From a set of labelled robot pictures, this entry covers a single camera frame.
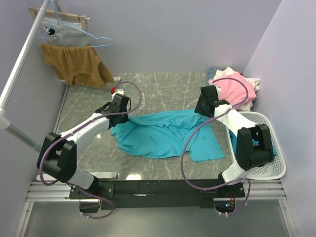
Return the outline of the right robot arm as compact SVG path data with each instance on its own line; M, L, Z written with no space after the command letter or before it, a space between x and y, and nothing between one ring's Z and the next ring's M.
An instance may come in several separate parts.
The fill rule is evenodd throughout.
M274 160L269 127L250 121L228 101L220 100L215 86L200 88L195 113L215 118L236 137L233 163L219 174L221 183L234 184L237 179L245 178L253 169Z

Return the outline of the turquoise polo shirt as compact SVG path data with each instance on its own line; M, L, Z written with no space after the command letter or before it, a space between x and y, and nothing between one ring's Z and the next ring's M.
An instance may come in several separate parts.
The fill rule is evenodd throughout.
M194 162L224 158L211 125L202 126L208 119L193 110L130 116L113 127L111 135L117 147L132 156L159 159L188 152Z

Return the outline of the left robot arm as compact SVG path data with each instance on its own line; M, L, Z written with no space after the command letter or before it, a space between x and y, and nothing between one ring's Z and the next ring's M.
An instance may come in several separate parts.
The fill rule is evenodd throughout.
M44 179L43 175L48 174L56 182L72 184L98 195L99 179L78 167L77 152L97 134L127 122L127 106L130 102L129 97L116 93L111 102L97 109L76 127L61 134L49 133L44 139L37 162L40 180L47 186L53 185L54 182L48 183Z

